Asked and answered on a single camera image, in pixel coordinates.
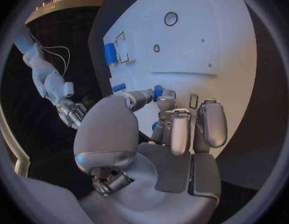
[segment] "round hole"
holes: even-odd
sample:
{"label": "round hole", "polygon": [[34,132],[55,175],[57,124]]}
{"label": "round hole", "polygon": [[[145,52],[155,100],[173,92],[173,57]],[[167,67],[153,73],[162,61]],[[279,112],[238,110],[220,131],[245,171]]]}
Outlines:
{"label": "round hole", "polygon": [[160,50],[159,45],[155,45],[155,46],[154,46],[154,52],[159,52],[159,50]]}
{"label": "round hole", "polygon": [[167,26],[173,26],[177,23],[177,21],[178,21],[178,15],[172,11],[167,13],[164,17],[164,23]]}

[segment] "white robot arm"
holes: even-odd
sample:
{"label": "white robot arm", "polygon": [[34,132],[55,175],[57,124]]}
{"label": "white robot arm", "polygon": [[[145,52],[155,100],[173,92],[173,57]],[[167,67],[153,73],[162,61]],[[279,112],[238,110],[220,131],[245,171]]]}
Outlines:
{"label": "white robot arm", "polygon": [[74,94],[73,83],[65,82],[56,68],[44,59],[42,47],[32,40],[25,27],[14,43],[23,54],[25,64],[32,69],[32,79],[39,94],[56,106],[66,125],[78,129],[86,109],[81,103],[68,99]]}

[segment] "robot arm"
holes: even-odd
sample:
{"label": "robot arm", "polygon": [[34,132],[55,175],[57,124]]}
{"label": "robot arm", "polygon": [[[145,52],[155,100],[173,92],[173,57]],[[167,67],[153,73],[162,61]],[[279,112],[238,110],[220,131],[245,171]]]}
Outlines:
{"label": "robot arm", "polygon": [[32,79],[39,94],[56,106],[60,118],[69,127],[78,129],[86,113],[81,103],[68,98],[74,94],[72,82],[65,82],[56,68],[44,59],[42,47],[35,43],[25,27],[14,41],[23,60],[32,69]]}

